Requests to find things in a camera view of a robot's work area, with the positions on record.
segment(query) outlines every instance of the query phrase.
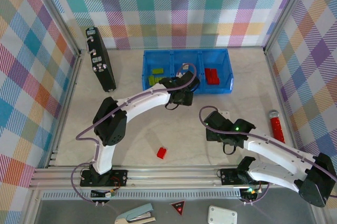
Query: wire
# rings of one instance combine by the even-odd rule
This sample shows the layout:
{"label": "wire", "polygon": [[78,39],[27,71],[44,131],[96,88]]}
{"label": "wire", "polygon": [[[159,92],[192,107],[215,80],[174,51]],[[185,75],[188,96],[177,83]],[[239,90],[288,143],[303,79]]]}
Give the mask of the wire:
{"label": "wire", "polygon": [[111,177],[110,179],[117,180],[118,188],[116,188],[115,191],[118,190],[118,189],[121,187],[121,182],[120,182],[120,180],[119,180],[117,177]]}
{"label": "wire", "polygon": [[91,126],[89,126],[88,128],[86,128],[85,130],[83,130],[82,132],[80,132],[77,136],[76,136],[76,140],[77,141],[93,141],[96,143],[96,151],[95,151],[95,157],[94,157],[94,160],[92,162],[85,162],[85,163],[81,163],[79,165],[77,165],[72,173],[71,173],[71,176],[70,176],[70,181],[71,181],[71,184],[72,184],[72,187],[74,189],[74,191],[76,192],[76,194],[83,200],[87,201],[87,202],[90,202],[90,203],[93,203],[95,204],[93,201],[91,200],[88,200],[86,199],[85,197],[83,197],[80,192],[76,189],[76,186],[74,184],[74,173],[75,171],[79,168],[79,167],[82,167],[82,166],[87,166],[87,165],[91,165],[91,164],[94,164],[96,161],[97,161],[97,158],[98,158],[98,153],[99,153],[99,150],[100,150],[100,142],[95,139],[95,138],[91,138],[91,137],[82,137],[84,134],[86,134],[87,132],[89,132],[90,130],[94,129],[96,126],[98,126],[99,124],[101,124],[103,121],[105,121],[107,118],[109,118],[111,115],[113,115],[115,112],[117,112],[118,110],[120,110],[121,108],[129,105],[130,103],[132,103],[133,101],[141,98],[141,97],[144,97],[144,96],[149,96],[149,95],[153,95],[155,93],[158,93],[158,92],[162,92],[162,91],[165,91],[165,92],[168,92],[168,91],[177,91],[177,90],[180,90],[180,89],[183,89],[187,86],[189,86],[193,81],[194,79],[196,78],[196,67],[194,66],[194,64],[192,63],[184,63],[181,68],[179,69],[179,71],[183,68],[183,66],[185,65],[190,65],[192,68],[193,68],[193,76],[192,78],[185,84],[183,84],[182,86],[179,86],[179,87],[174,87],[174,88],[169,88],[169,89],[157,89],[157,90],[152,90],[151,88],[149,89],[149,91],[146,91],[146,92],[142,92],[142,93],[139,93],[138,95],[135,95],[133,96],[132,98],[128,99],[126,102],[124,102],[123,104],[121,104],[120,106],[118,106],[117,108],[113,109],[111,112],[109,112],[106,116],[104,116],[103,118],[101,118],[100,120],[98,120],[96,123],[92,124]]}
{"label": "wire", "polygon": [[223,146],[222,146],[222,151],[223,151],[226,155],[232,155],[232,154],[234,154],[235,151],[236,151],[236,146],[234,146],[233,151],[232,151],[231,153],[226,153],[226,151],[225,151],[226,145],[229,145],[229,144],[224,143]]}
{"label": "wire", "polygon": [[169,104],[171,104],[171,103],[168,101],[167,104],[165,105],[165,109],[167,109],[167,110],[169,110],[169,111],[173,111],[173,110],[177,109],[178,106],[179,106],[178,104],[176,104],[176,106],[175,106],[174,108],[169,109],[169,108],[167,108],[167,106],[168,106]]}
{"label": "wire", "polygon": [[258,199],[255,199],[253,202],[256,203],[256,202],[259,202],[260,200],[262,200],[266,196],[267,192],[269,191],[269,187],[270,187],[270,183],[268,183],[268,185],[265,188],[265,190],[262,193],[262,195]]}
{"label": "wire", "polygon": [[[254,138],[257,138],[257,139],[260,139],[260,140],[263,140],[265,142],[269,142],[269,144],[272,144],[276,147],[279,147],[281,148],[282,150],[296,156],[297,158],[300,158],[300,159],[303,159],[304,162],[307,162],[308,164],[310,164],[311,166],[314,166],[315,168],[319,169],[320,171],[324,172],[326,175],[328,175],[332,180],[334,180],[336,183],[337,183],[337,178],[331,174],[330,172],[328,172],[327,170],[325,170],[324,168],[322,168],[321,166],[319,166],[318,164],[308,160],[307,158],[303,158],[300,154],[296,153],[295,151],[292,151],[288,148],[286,148],[283,144],[279,144],[277,142],[274,142],[274,141],[269,141],[267,138],[265,137],[262,137],[260,135],[256,135],[256,134],[253,134],[253,133],[245,133],[245,132],[239,132],[239,131],[235,131],[235,132],[231,132],[231,131],[221,131],[221,130],[217,130],[217,129],[214,129],[214,128],[211,128],[210,126],[208,126],[203,120],[202,120],[202,117],[201,117],[201,113],[204,109],[206,108],[213,108],[214,110],[216,111],[219,111],[217,107],[213,106],[213,105],[206,105],[204,107],[202,107],[200,110],[199,110],[199,120],[200,122],[204,125],[204,127],[206,127],[207,129],[211,130],[212,132],[215,132],[215,133],[220,133],[220,134],[242,134],[242,135],[246,135],[248,137],[254,137]],[[330,195],[331,198],[337,198],[337,195]]]}
{"label": "wire", "polygon": [[80,176],[81,176],[81,177],[83,177],[83,176],[82,176],[82,172],[83,172],[83,170],[90,170],[90,169],[89,169],[88,167],[84,167],[84,168],[82,168],[82,170],[80,171]]}

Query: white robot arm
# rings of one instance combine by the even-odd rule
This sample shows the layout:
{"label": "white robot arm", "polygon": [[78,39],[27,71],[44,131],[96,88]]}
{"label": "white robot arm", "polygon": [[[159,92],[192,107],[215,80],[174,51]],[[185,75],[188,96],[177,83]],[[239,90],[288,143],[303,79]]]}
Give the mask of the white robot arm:
{"label": "white robot arm", "polygon": [[[181,77],[164,78],[150,89],[137,95],[130,96],[129,98],[116,101],[112,98],[105,99],[101,104],[93,123],[102,119],[115,108],[127,103],[128,100],[133,101],[132,103],[123,106],[120,110],[95,127],[94,132],[101,140],[98,158],[93,164],[95,172],[102,175],[111,170],[112,157],[116,144],[124,138],[126,124],[131,119],[159,105],[165,105],[166,108],[167,105],[171,103],[176,105],[175,108],[179,105],[191,105],[193,101],[193,92],[200,83],[197,77],[195,77],[194,80],[192,80],[192,78],[192,72],[187,71]],[[187,87],[172,91],[172,89],[177,89],[178,87],[183,87],[187,84]]]}
{"label": "white robot arm", "polygon": [[[162,90],[165,89],[163,84],[155,84],[152,90]],[[121,111],[126,112],[126,123],[128,123],[131,119],[136,117],[137,115],[150,110],[159,105],[165,105],[169,102],[171,94],[167,91],[160,91],[155,93],[154,95],[144,96],[142,98],[137,99],[130,105],[127,105],[121,109]],[[127,99],[117,100],[117,106],[123,104]],[[98,159],[93,164],[94,169],[99,174],[104,174],[111,170],[112,168],[112,156],[115,151],[116,144],[114,145],[104,145],[103,141],[100,142],[100,150],[98,153]]]}
{"label": "white robot arm", "polygon": [[[90,185],[106,186],[106,182],[111,177],[115,147],[124,138],[126,124],[131,119],[159,105],[192,104],[193,89],[196,89],[199,84],[197,78],[189,84],[192,76],[193,74],[188,71],[181,78],[163,79],[149,90],[135,96],[117,101],[107,98],[103,101],[93,123],[101,120],[121,104],[127,103],[127,105],[94,128],[94,132],[100,137],[101,142],[97,161],[90,167],[90,179],[94,181]],[[184,84],[188,86],[171,91],[172,88]],[[242,181],[241,184],[248,184],[252,180],[278,184],[296,191],[303,199],[315,206],[325,206],[335,181],[317,169],[316,166],[318,165],[319,168],[336,176],[330,157],[323,153],[315,157],[289,147],[260,133],[253,124],[245,120],[238,119],[232,123],[218,111],[212,112],[204,121],[201,119],[201,122],[206,127],[207,141],[222,142],[224,146],[232,145],[234,146],[233,152],[236,147],[247,149],[275,163],[264,163],[253,157],[244,157],[235,172],[236,179]]]}
{"label": "white robot arm", "polygon": [[234,151],[236,147],[247,149],[275,163],[244,157],[236,171],[246,184],[250,180],[278,184],[299,193],[310,204],[325,206],[335,181],[317,166],[336,176],[330,157],[323,153],[315,157],[292,148],[259,132],[248,121],[238,119],[232,123],[218,111],[212,112],[202,123],[206,127],[208,141],[232,145]]}

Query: red cube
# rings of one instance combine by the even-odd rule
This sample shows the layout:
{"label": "red cube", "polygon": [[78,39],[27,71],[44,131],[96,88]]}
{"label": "red cube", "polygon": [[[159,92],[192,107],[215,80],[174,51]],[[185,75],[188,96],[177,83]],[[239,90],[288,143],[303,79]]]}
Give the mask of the red cube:
{"label": "red cube", "polygon": [[165,157],[165,155],[166,155],[166,152],[167,152],[167,149],[164,148],[164,147],[161,147],[161,148],[158,150],[157,157],[159,157],[160,159],[164,159],[164,157]]}

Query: checkered fabric wall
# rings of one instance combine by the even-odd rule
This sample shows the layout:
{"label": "checkered fabric wall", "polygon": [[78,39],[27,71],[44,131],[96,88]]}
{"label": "checkered fabric wall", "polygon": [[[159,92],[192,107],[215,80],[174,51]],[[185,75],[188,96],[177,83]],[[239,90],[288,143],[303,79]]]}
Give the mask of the checkered fabric wall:
{"label": "checkered fabric wall", "polygon": [[75,57],[41,0],[0,0],[0,223],[18,223]]}
{"label": "checkered fabric wall", "polygon": [[300,0],[271,53],[299,148],[337,170],[337,0]]}
{"label": "checkered fabric wall", "polygon": [[95,25],[108,48],[263,45],[287,0],[54,0],[79,46]]}

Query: gray surface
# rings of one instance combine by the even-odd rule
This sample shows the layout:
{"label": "gray surface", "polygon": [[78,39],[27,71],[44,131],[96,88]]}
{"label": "gray surface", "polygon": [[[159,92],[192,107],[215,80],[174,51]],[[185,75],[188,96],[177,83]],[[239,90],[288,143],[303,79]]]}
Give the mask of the gray surface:
{"label": "gray surface", "polygon": [[153,206],[152,215],[158,224],[206,224],[210,205],[234,210],[238,224],[314,224],[311,207],[300,196],[288,189],[270,189],[268,195],[254,206],[244,206],[239,200],[188,200],[181,217],[167,200],[118,200],[108,206],[94,207],[82,200],[44,200],[35,223],[112,224],[116,217],[146,203]]}

